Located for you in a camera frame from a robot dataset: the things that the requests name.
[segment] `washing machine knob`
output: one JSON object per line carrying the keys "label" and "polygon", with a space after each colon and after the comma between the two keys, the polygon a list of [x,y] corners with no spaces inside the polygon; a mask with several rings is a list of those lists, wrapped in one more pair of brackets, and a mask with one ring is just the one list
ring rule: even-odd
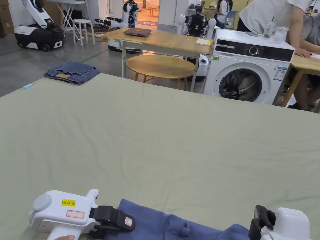
{"label": "washing machine knob", "polygon": [[259,49],[257,46],[252,46],[251,48],[249,48],[249,53],[251,56],[258,54],[258,52],[259,52]]}

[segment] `washing machine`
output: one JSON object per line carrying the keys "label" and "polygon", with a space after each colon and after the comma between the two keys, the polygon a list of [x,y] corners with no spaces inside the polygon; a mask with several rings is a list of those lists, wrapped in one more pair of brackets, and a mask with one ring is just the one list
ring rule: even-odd
{"label": "washing machine", "polygon": [[203,94],[272,104],[294,48],[273,37],[217,29]]}

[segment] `round wooden stool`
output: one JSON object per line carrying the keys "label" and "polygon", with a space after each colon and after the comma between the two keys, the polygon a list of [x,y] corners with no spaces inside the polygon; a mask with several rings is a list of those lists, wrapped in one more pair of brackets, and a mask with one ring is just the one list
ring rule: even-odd
{"label": "round wooden stool", "polygon": [[144,75],[144,83],[147,76],[177,79],[177,88],[180,89],[180,79],[184,78],[184,90],[187,90],[187,77],[193,75],[195,68],[195,65],[187,60],[165,55],[139,55],[129,58],[126,64],[136,73],[135,81],[139,74]]}

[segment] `person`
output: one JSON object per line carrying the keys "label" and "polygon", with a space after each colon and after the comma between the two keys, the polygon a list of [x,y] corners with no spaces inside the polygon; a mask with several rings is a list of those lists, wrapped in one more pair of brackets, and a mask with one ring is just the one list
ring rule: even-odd
{"label": "person", "polygon": [[222,28],[226,21],[226,15],[229,12],[230,6],[228,0],[219,0],[217,4],[217,12],[214,15],[214,19],[217,21],[216,26]]}
{"label": "person", "polygon": [[312,0],[253,0],[239,16],[238,31],[263,34],[272,21],[276,26],[289,27],[290,45],[295,54],[309,58],[310,53],[300,47],[303,16]]}
{"label": "person", "polygon": [[[311,52],[320,53],[320,14],[307,16],[303,21],[300,47]],[[297,70],[292,68],[288,74],[289,81],[293,81]],[[307,111],[309,105],[320,99],[320,76],[304,74],[293,93],[296,103],[288,108]]]}

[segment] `laptop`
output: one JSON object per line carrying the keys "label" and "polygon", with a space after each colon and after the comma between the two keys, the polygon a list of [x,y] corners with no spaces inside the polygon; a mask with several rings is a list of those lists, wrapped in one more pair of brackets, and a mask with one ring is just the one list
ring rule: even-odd
{"label": "laptop", "polygon": [[151,32],[151,29],[143,29],[143,28],[130,28],[124,31],[124,34],[138,37],[146,37]]}

